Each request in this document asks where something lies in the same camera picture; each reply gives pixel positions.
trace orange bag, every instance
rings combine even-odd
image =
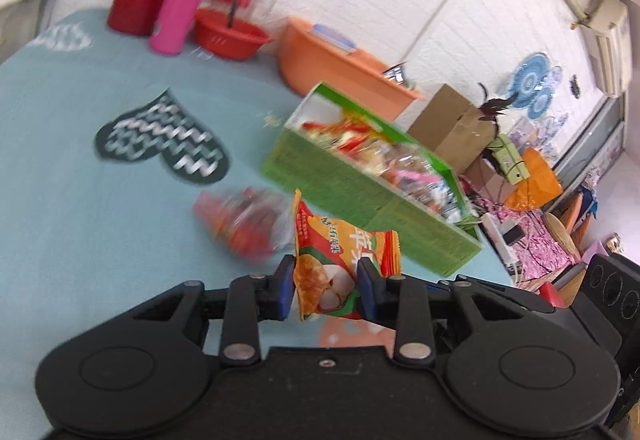
[[[519,182],[516,191],[506,199],[505,205],[514,211],[539,209],[562,194],[562,186],[545,159],[532,147],[522,154],[529,170],[529,178]]]

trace brown cardboard box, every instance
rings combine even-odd
[[[482,112],[444,84],[407,133],[460,174],[495,138],[495,124],[479,120]]]
[[[465,176],[482,198],[495,204],[503,204],[516,190],[515,185],[500,176],[491,163],[481,156],[468,167]]]

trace small green box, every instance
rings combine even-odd
[[[494,156],[495,163],[510,184],[516,185],[529,178],[529,170],[511,139],[501,133],[486,147]]]
[[[407,198],[385,181],[356,169],[348,159],[317,146],[298,128],[304,122],[338,122],[342,108],[365,115],[391,142],[419,144],[326,84],[305,97],[286,122],[262,172],[285,189],[300,189],[303,198],[366,230],[398,232],[400,249],[442,276],[450,276],[481,249],[478,227],[449,225],[439,214]],[[454,192],[463,217],[471,214],[455,173],[422,148],[433,168]]]

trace air conditioner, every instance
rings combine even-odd
[[[589,22],[581,28],[596,86],[607,97],[619,97],[633,70],[629,12],[620,0],[594,0],[589,14]]]

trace plastic wrapper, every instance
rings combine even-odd
[[[361,171],[385,179],[450,224],[462,219],[453,192],[416,144],[390,143],[350,113],[337,124],[305,122],[302,128],[318,146],[346,155]]]
[[[600,168],[592,167],[587,175],[584,177],[584,180],[580,182],[580,185],[586,187],[589,191],[595,192],[596,186],[600,181]]]
[[[400,274],[400,245],[394,230],[367,232],[349,222],[313,214],[296,191],[296,284],[300,317],[314,313],[359,319],[356,273],[360,258],[369,258],[384,277]]]
[[[217,240],[249,260],[263,260],[293,243],[289,203],[273,191],[247,188],[223,197],[203,191],[193,211]]]

